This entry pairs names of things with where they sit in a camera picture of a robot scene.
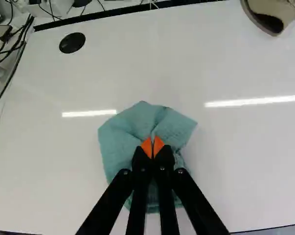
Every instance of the table surface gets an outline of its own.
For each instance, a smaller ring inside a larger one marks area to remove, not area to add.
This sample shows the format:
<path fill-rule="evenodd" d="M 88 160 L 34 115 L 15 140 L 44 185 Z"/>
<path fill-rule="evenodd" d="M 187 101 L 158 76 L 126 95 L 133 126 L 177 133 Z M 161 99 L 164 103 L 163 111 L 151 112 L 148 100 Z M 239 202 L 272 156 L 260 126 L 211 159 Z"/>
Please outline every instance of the table surface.
<path fill-rule="evenodd" d="M 72 32 L 86 44 L 63 54 Z M 0 119 L 0 230 L 75 234 L 107 187 L 97 128 L 110 116 L 74 115 L 140 100 L 198 122 L 184 158 L 231 232 L 295 224 L 295 23 L 273 38 L 230 0 L 34 33 Z"/>

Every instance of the crumpled cloth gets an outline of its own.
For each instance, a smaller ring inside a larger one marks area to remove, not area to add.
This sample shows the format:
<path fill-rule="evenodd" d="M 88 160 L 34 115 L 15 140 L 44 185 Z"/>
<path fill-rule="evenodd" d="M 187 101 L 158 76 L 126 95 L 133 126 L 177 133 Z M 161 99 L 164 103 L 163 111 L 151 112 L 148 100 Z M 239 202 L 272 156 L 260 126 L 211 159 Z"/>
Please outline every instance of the crumpled cloth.
<path fill-rule="evenodd" d="M 131 160 L 137 146 L 149 136 L 159 136 L 169 144 L 176 160 L 175 168 L 185 167 L 180 150 L 188 142 L 197 123 L 161 105 L 151 105 L 141 101 L 106 121 L 98 129 L 98 140 L 108 183 L 122 169 L 131 169 Z M 181 207 L 179 198 L 174 194 L 175 206 Z M 125 207 L 130 209 L 132 196 Z M 159 212 L 158 192 L 154 181 L 151 182 L 147 197 L 147 213 Z"/>

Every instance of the black cable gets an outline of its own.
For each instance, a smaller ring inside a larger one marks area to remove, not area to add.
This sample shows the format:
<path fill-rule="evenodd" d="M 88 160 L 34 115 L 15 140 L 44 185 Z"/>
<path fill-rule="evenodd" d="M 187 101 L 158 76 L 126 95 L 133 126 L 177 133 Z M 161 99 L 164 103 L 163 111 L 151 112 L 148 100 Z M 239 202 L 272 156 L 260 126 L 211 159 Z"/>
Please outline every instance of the black cable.
<path fill-rule="evenodd" d="M 103 9 L 104 11 L 106 11 L 105 8 L 104 8 L 104 6 L 103 6 L 103 4 L 100 2 L 100 0 L 97 0 L 97 1 L 98 1 L 98 3 L 102 6 L 102 9 Z"/>
<path fill-rule="evenodd" d="M 85 11 L 85 8 L 87 8 L 87 6 L 85 5 L 84 8 L 83 8 L 83 11 L 81 12 L 80 16 L 83 15 L 84 11 Z"/>
<path fill-rule="evenodd" d="M 10 52 L 10 51 L 13 52 L 13 51 L 15 51 L 15 50 L 18 50 L 18 49 L 22 48 L 23 45 L 24 45 L 24 42 L 22 42 L 20 46 L 14 48 L 14 49 L 4 50 L 4 51 L 0 52 L 0 55 L 1 55 L 1 54 L 5 54 L 5 53 L 8 53 L 8 52 Z"/>
<path fill-rule="evenodd" d="M 46 10 L 44 10 L 41 6 L 40 6 L 40 4 L 39 4 L 39 8 L 42 10 L 42 11 L 45 11 L 47 14 L 49 14 L 50 16 L 52 16 L 53 18 L 55 17 L 56 19 L 58 19 L 58 20 L 61 20 L 60 18 L 58 18 L 57 16 L 53 16 L 52 14 L 50 14 L 48 11 L 46 11 Z"/>
<path fill-rule="evenodd" d="M 55 21 L 55 18 L 54 18 L 53 9 L 51 8 L 51 3 L 50 3 L 50 0 L 49 0 L 49 8 L 50 8 L 51 16 L 52 16 L 52 18 L 53 18 L 54 22 L 56 22 L 56 21 Z"/>
<path fill-rule="evenodd" d="M 14 7 L 13 7 L 13 4 L 12 4 L 12 0 L 8 1 L 8 0 L 5 0 L 7 3 L 10 3 L 10 10 L 11 10 L 11 18 L 8 22 L 7 25 L 10 25 L 10 23 L 12 22 L 12 18 L 14 18 Z"/>
<path fill-rule="evenodd" d="M 69 13 L 69 11 L 73 8 L 73 5 L 71 5 L 71 7 L 69 8 L 69 10 L 67 11 L 67 15 Z"/>
<path fill-rule="evenodd" d="M 15 36 L 20 30 L 22 30 L 24 28 L 25 25 L 21 26 L 17 31 L 13 32 L 12 34 L 10 34 L 10 37 Z"/>
<path fill-rule="evenodd" d="M 16 48 L 18 47 L 18 44 L 19 44 L 20 40 L 22 39 L 22 37 L 23 37 L 23 42 L 22 42 L 22 44 L 24 43 L 24 40 L 25 40 L 26 34 L 27 34 L 28 30 L 30 29 L 30 27 L 31 27 L 31 25 L 32 25 L 32 23 L 33 23 L 33 21 L 34 21 L 34 17 L 29 15 L 28 20 L 27 20 L 27 23 L 26 23 L 25 27 L 22 29 L 22 32 L 20 33 L 20 35 L 19 35 L 17 41 L 13 44 L 13 46 L 11 47 L 11 49 L 8 50 L 8 52 L 7 52 L 7 54 L 4 56 L 4 58 L 0 59 L 0 63 L 1 63 L 2 61 L 4 61 L 4 60 L 5 60 L 5 59 L 6 59 L 6 58 L 7 58 L 7 57 L 8 57 L 13 51 L 16 50 Z"/>

